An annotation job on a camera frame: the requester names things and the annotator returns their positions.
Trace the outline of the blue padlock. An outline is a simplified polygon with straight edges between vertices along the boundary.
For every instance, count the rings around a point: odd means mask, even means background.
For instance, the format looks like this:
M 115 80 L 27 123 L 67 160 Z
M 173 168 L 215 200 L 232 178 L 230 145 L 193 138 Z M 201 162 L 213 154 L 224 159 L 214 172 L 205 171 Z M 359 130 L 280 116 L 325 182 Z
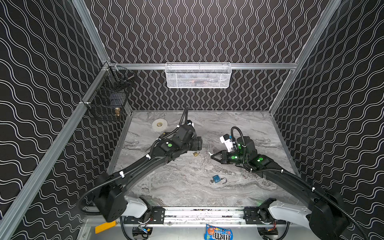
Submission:
M 216 183 L 226 184 L 228 181 L 226 178 L 220 178 L 218 175 L 213 176 L 212 180 L 214 180 L 215 184 Z

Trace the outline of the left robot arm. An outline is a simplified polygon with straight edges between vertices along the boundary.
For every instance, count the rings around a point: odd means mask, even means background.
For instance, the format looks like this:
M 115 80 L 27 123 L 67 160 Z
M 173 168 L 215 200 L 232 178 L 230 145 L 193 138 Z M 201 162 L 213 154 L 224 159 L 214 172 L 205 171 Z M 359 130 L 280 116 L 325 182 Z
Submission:
M 155 140 L 150 152 L 133 164 L 111 175 L 100 175 L 96 186 L 78 199 L 77 208 L 83 215 L 103 216 L 106 222 L 117 220 L 129 205 L 126 193 L 141 179 L 188 151 L 200 151 L 202 142 L 193 122 L 188 120 L 170 137 Z

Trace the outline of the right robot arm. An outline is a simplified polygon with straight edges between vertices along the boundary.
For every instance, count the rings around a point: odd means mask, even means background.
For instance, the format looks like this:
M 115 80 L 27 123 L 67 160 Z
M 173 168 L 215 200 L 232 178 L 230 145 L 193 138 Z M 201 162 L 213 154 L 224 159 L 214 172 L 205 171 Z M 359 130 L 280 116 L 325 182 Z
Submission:
M 226 134 L 220 141 L 226 145 L 226 150 L 212 154 L 211 159 L 225 165 L 234 164 L 273 182 L 304 204 L 304 207 L 295 207 L 269 198 L 259 207 L 245 211 L 247 223 L 285 221 L 310 229 L 321 240 L 338 240 L 349 225 L 354 225 L 363 239 L 369 238 L 364 228 L 344 209 L 341 194 L 317 188 L 270 157 L 259 154 L 248 136 L 235 139 Z

